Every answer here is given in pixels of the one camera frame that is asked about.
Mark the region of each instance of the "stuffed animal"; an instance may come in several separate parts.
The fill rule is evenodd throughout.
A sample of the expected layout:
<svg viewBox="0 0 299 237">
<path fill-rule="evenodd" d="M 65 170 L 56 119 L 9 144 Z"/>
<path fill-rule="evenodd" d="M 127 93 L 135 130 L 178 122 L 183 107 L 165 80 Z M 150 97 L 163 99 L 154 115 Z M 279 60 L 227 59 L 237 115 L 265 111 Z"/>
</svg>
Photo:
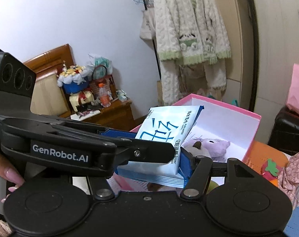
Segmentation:
<svg viewBox="0 0 299 237">
<path fill-rule="evenodd" d="M 209 158 L 216 158 L 226 154 L 226 149 L 230 144 L 229 141 L 219 139 L 200 139 L 200 141 L 196 141 L 193 146 L 189 144 L 185 149 L 194 157 L 202 155 Z"/>
<path fill-rule="evenodd" d="M 189 145 L 189 146 L 185 147 L 185 149 L 193 157 L 196 157 L 198 155 L 202 155 L 202 156 L 206 156 L 206 157 L 211 158 L 210 153 L 208 152 L 208 150 L 207 149 L 203 149 L 203 147 L 201 147 L 201 144 L 202 143 L 200 141 L 196 141 L 193 146 Z"/>
<path fill-rule="evenodd" d="M 231 142 L 219 139 L 204 139 L 201 144 L 212 158 L 216 158 L 226 154 L 226 149 L 231 145 Z"/>
</svg>

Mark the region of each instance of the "blue gripper pad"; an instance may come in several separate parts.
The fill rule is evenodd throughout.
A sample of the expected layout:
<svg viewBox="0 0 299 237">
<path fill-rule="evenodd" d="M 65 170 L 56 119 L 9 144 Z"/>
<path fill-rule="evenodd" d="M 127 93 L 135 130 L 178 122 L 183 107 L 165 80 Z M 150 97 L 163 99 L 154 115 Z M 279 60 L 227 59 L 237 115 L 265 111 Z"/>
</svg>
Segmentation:
<svg viewBox="0 0 299 237">
<path fill-rule="evenodd" d="M 108 137 L 125 137 L 125 138 L 135 138 L 136 133 L 126 132 L 126 131 L 119 131 L 119 130 L 108 130 L 101 135 L 108 136 Z M 189 179 L 193 173 L 193 169 L 190 165 L 190 159 L 181 152 L 180 154 L 180 163 L 179 168 L 181 169 L 184 177 Z"/>
<path fill-rule="evenodd" d="M 119 131 L 119 130 L 108 130 L 100 135 L 108 136 L 108 137 L 125 137 L 125 138 L 135 138 L 136 133 Z"/>
</svg>

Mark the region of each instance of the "orange bottle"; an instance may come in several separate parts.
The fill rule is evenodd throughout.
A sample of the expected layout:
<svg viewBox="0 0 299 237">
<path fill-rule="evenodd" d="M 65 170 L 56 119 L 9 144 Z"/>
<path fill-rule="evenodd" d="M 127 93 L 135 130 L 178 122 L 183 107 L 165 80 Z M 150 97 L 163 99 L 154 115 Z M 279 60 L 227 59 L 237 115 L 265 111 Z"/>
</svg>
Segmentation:
<svg viewBox="0 0 299 237">
<path fill-rule="evenodd" d="M 107 88 L 104 86 L 103 83 L 98 84 L 99 86 L 99 98 L 102 106 L 109 107 L 111 105 L 110 103 L 110 97 L 108 95 Z"/>
</svg>

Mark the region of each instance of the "metal pivot bolt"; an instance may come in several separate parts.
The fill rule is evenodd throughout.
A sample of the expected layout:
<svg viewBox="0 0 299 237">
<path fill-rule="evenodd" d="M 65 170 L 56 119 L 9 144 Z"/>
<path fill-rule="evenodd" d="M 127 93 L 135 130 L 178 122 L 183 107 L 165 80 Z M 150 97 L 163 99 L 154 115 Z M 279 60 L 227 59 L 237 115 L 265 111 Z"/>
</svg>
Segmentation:
<svg viewBox="0 0 299 237">
<path fill-rule="evenodd" d="M 96 198 L 99 200 L 109 200 L 113 196 L 113 192 L 109 189 L 100 189 L 96 192 Z"/>
<path fill-rule="evenodd" d="M 196 197 L 199 195 L 199 191 L 196 189 L 186 189 L 183 194 L 187 197 Z"/>
<path fill-rule="evenodd" d="M 135 152 L 134 152 L 134 156 L 139 157 L 140 155 L 141 155 L 141 152 L 140 152 L 140 151 L 135 151 Z"/>
</svg>

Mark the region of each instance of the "woven basket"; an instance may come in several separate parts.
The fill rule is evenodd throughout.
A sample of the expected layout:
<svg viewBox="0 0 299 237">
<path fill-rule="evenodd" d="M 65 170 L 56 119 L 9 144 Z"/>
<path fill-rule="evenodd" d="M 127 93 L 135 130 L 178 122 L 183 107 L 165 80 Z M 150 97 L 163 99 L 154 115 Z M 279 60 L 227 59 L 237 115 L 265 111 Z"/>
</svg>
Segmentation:
<svg viewBox="0 0 299 237">
<path fill-rule="evenodd" d="M 96 79 L 96 80 L 91 80 L 90 81 L 90 87 L 92 89 L 92 93 L 94 94 L 94 96 L 99 96 L 99 86 L 98 84 L 103 83 L 104 87 L 107 89 L 108 92 L 111 93 L 111 89 L 110 89 L 110 85 L 113 84 L 115 87 L 115 83 L 114 83 L 114 79 L 112 74 L 108 75 L 107 74 L 107 68 L 103 65 L 99 65 L 95 68 L 95 70 L 99 67 L 104 67 L 106 69 L 106 75 L 102 78 Z"/>
</svg>

